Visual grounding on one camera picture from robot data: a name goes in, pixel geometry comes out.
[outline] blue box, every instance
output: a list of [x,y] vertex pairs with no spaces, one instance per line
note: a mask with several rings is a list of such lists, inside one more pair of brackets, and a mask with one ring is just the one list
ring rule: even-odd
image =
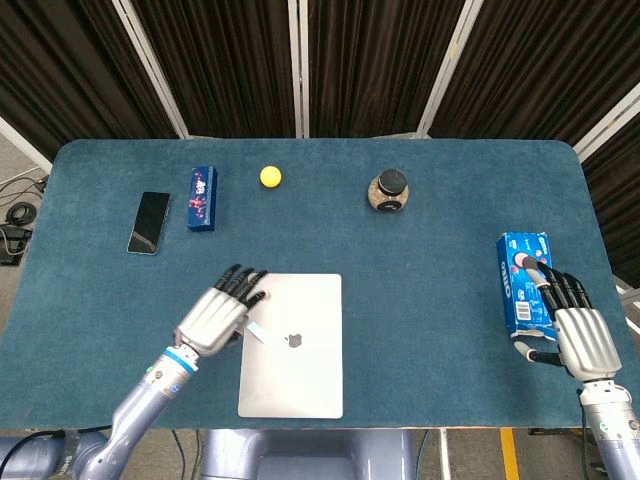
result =
[[216,193],[218,172],[214,167],[191,170],[191,191],[187,225],[191,230],[216,229]]
[[504,314],[509,334],[512,338],[530,335],[557,340],[540,292],[527,272],[515,262],[516,254],[522,252],[551,267],[547,234],[506,232],[498,239],[497,246]]

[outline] silver laptop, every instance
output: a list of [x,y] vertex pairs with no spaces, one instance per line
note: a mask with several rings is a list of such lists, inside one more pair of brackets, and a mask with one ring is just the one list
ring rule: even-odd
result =
[[342,279],[270,273],[244,334],[241,417],[342,417]]

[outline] black phone screen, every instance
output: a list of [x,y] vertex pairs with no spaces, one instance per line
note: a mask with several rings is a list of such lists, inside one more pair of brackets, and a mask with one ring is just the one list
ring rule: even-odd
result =
[[168,193],[144,192],[140,199],[136,223],[129,239],[129,253],[154,255],[169,206]]

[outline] black curtain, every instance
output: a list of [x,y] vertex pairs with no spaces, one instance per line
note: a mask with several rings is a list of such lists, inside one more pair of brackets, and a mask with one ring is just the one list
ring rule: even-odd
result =
[[575,144],[640,81],[640,5],[485,0],[430,135]]
[[640,287],[640,116],[584,163],[613,272]]
[[175,137],[111,2],[0,2],[0,115],[45,156],[77,138]]
[[285,0],[134,0],[189,133],[293,137]]
[[415,131],[462,0],[309,0],[314,137]]

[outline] tennis ball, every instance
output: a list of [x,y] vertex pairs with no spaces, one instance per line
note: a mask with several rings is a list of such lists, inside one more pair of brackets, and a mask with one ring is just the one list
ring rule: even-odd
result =
[[267,188],[275,188],[282,181],[282,173],[278,167],[266,166],[260,172],[260,182]]

